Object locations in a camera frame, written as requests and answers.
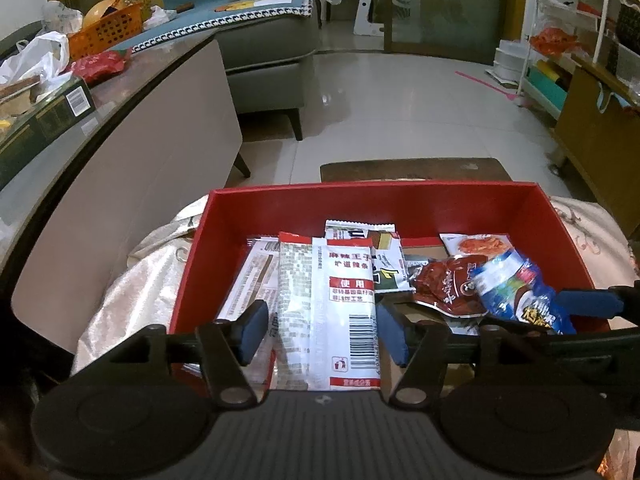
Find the white barcode label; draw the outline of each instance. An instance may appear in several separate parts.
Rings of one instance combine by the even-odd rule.
[[[349,314],[351,368],[377,368],[378,329],[376,319],[366,314]]]
[[[91,105],[89,104],[89,99],[86,98],[84,94],[84,88],[79,86],[75,90],[72,90],[66,95],[66,100],[71,106],[71,111],[74,113],[76,117],[85,113]]]

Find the blue blanket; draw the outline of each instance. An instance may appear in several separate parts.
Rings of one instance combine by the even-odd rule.
[[[188,2],[193,2],[195,7],[178,14],[169,23],[163,23],[151,30],[142,32],[117,44],[113,48],[115,50],[132,48],[133,52],[140,52],[175,38],[223,25],[281,16],[283,14],[311,16],[312,13],[312,0],[284,0],[280,2],[276,2],[276,0],[241,0],[233,3],[227,0],[164,0],[164,8],[175,9]]]

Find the round black disc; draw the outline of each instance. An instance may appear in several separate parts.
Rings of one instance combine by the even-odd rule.
[[[460,386],[442,401],[453,445],[485,466],[523,476],[597,466],[614,425],[607,402],[581,384]]]
[[[37,405],[32,427],[56,468],[126,478],[180,460],[203,439],[208,421],[205,401],[181,384],[63,384]]]

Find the orange plastic basket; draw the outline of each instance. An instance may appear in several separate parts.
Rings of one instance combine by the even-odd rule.
[[[75,61],[102,51],[142,32],[142,4],[117,10],[69,36],[69,56]]]

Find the red snack package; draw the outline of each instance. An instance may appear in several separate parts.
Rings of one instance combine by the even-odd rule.
[[[557,27],[547,27],[530,39],[531,46],[543,56],[560,56],[565,50],[579,46],[578,36]]]
[[[471,271],[487,262],[482,254],[454,256],[425,266],[414,281],[415,303],[430,306],[450,317],[486,314]]]
[[[85,56],[71,64],[70,70],[89,86],[95,86],[123,72],[131,50],[107,50],[100,54]]]

